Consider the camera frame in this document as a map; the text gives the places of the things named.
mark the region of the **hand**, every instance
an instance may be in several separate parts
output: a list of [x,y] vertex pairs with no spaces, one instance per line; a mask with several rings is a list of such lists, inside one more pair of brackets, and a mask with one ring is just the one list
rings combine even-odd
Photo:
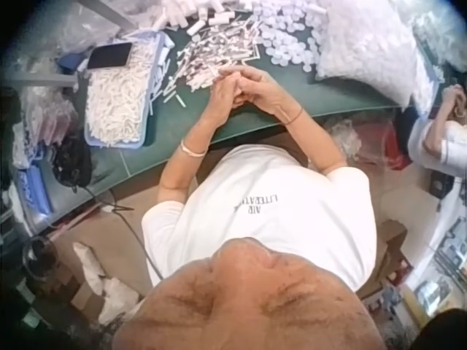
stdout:
[[240,73],[232,74],[225,79],[216,79],[211,88],[211,97],[200,120],[219,128],[227,122],[234,106],[237,81]]
[[235,104],[248,101],[284,124],[301,111],[300,104],[265,71],[251,66],[232,66],[219,72],[223,76],[242,74],[237,82],[242,94],[235,98]]
[[465,106],[466,101],[466,94],[459,84],[446,87],[443,90],[443,104],[450,109],[454,108],[456,105],[458,105],[458,107]]

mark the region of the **white t-shirt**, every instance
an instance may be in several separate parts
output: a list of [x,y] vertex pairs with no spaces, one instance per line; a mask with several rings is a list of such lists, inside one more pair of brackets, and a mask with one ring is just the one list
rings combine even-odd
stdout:
[[446,123],[446,133],[441,142],[441,160],[426,152],[423,147],[432,120],[417,120],[410,133],[409,157],[416,164],[454,177],[467,177],[467,128],[455,121]]
[[[323,176],[266,145],[229,152],[185,205],[159,203],[145,214],[142,228],[163,276],[243,237],[304,257],[353,291],[366,282],[376,259],[367,176],[349,167]],[[158,277],[148,269],[156,285]]]

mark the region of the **forearm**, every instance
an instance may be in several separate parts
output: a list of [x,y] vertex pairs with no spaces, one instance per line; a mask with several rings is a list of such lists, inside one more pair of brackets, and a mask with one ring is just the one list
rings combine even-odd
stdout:
[[[300,110],[301,107],[295,102],[295,106],[290,106],[283,113],[296,116]],[[301,110],[301,115],[289,123],[281,116],[278,118],[286,124],[289,134],[321,174],[327,175],[347,165],[331,136],[306,111]]]
[[430,128],[423,140],[425,150],[432,156],[441,159],[441,142],[444,139],[446,132],[446,121],[451,114],[452,106],[442,104],[438,110],[435,120],[431,123]]
[[[184,145],[194,153],[204,153],[209,147],[216,127],[203,117],[188,131],[183,139]],[[159,186],[161,190],[178,190],[188,195],[188,189],[196,172],[203,161],[203,157],[193,157],[177,147],[162,171]]]

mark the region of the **workbench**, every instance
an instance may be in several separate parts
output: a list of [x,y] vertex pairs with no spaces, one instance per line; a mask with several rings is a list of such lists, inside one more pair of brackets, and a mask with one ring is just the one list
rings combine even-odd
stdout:
[[[169,75],[172,75],[177,68],[177,51],[188,43],[189,37],[181,31],[177,33],[168,31],[168,33],[176,43],[169,56],[171,59]],[[368,85],[343,79],[318,82],[314,79],[314,71],[312,74],[306,74],[302,71],[302,65],[274,66],[263,47],[260,48],[260,53],[260,60],[248,63],[269,72],[313,117],[397,107],[394,102]],[[175,98],[166,104],[163,103],[163,98],[158,98],[153,104],[155,115],[149,117],[147,137],[142,148],[137,150],[92,148],[93,179],[88,186],[92,193],[98,195],[109,190],[132,176],[166,162],[171,156],[180,140],[203,112],[209,97],[209,89],[192,93],[184,83],[179,82],[178,85],[177,92],[187,107],[183,108]],[[78,98],[75,106],[78,113],[83,116],[84,98]],[[273,117],[258,111],[255,107],[244,106],[232,113],[229,121],[216,132],[212,142],[218,143],[277,124]],[[84,190],[78,190],[75,194],[70,188],[59,184],[47,161],[43,160],[39,167],[53,213],[46,217],[32,211],[26,201],[22,201],[27,222],[33,233],[43,231],[48,225],[91,199],[90,194]]]

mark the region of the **black phone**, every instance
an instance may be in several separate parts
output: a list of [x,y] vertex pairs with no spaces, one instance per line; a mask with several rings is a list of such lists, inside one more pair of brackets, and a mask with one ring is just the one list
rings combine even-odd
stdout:
[[90,54],[88,69],[126,66],[133,43],[112,44],[96,47]]

